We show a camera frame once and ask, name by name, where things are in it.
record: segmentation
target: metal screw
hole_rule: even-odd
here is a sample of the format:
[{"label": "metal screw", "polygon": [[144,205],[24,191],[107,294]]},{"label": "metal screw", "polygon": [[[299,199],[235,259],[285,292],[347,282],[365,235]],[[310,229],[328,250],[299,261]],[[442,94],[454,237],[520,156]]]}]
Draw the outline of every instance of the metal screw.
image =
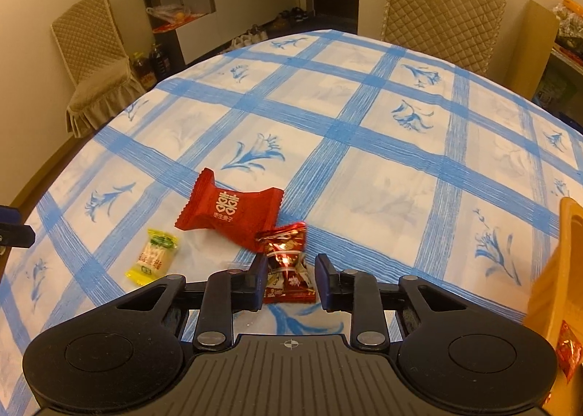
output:
[{"label": "metal screw", "polygon": [[196,338],[199,343],[206,346],[214,346],[214,345],[221,345],[223,342],[226,341],[226,337],[222,332],[216,332],[214,330],[203,332],[199,334]]},{"label": "metal screw", "polygon": [[381,345],[385,341],[385,336],[380,332],[369,330],[358,334],[356,339],[362,345]]}]

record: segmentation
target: beige chair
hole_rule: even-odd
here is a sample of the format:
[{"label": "beige chair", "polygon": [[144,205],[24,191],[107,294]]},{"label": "beige chair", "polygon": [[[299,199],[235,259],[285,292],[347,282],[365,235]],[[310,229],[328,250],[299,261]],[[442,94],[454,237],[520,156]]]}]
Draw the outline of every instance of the beige chair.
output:
[{"label": "beige chair", "polygon": [[81,0],[51,25],[75,93],[67,131],[84,137],[145,93],[135,78],[109,0]]},{"label": "beige chair", "polygon": [[506,0],[387,0],[381,40],[485,75]]}]

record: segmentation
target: table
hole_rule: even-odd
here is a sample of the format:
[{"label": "table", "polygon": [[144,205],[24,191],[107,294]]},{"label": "table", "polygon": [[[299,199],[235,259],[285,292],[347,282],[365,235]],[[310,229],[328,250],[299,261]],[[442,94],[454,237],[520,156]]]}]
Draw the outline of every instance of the table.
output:
[{"label": "table", "polygon": [[[231,189],[285,189],[278,224],[307,222],[309,263],[327,253],[385,282],[416,274],[520,321],[560,198],[583,203],[582,139],[478,75],[337,31],[186,69],[98,133],[28,219],[36,243],[12,250],[0,282],[0,415],[37,408],[20,367],[32,338],[135,289],[124,273],[147,228],[179,236],[170,272],[188,281],[251,261],[215,231],[173,228],[205,167]],[[234,319],[235,334],[349,325],[317,304]]]}]

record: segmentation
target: black round pad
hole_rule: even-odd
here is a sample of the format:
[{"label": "black round pad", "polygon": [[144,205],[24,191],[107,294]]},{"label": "black round pad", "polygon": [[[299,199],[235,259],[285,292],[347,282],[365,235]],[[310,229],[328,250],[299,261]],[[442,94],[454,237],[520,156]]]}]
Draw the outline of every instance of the black round pad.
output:
[{"label": "black round pad", "polygon": [[415,389],[465,414],[541,404],[557,369],[555,352],[540,335],[469,309],[424,319],[403,341],[397,362]]},{"label": "black round pad", "polygon": [[97,308],[43,332],[22,362],[43,405],[119,412],[169,388],[183,365],[176,337],[144,312]]},{"label": "black round pad", "polygon": [[106,372],[126,363],[132,342],[117,334],[90,334],[72,341],[65,350],[67,362],[86,372]]},{"label": "black round pad", "polygon": [[516,351],[512,344],[500,337],[473,334],[451,342],[450,358],[472,372],[496,373],[506,370],[516,361]]}]

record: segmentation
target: red candy wrapper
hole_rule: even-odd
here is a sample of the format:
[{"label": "red candy wrapper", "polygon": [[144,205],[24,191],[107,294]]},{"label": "red candy wrapper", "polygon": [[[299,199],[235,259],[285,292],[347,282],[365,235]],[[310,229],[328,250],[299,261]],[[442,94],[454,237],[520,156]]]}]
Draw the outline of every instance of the red candy wrapper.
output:
[{"label": "red candy wrapper", "polygon": [[180,230],[215,229],[253,252],[263,251],[258,232],[273,228],[283,191],[272,187],[258,193],[240,193],[215,186],[215,173],[202,170],[190,199],[174,227]]},{"label": "red candy wrapper", "polygon": [[581,353],[581,342],[565,321],[561,324],[556,352],[559,367],[567,377],[568,383],[573,378],[577,366],[581,363],[583,354]]},{"label": "red candy wrapper", "polygon": [[305,231],[304,222],[297,222],[257,234],[269,264],[264,303],[316,302],[304,265]]}]

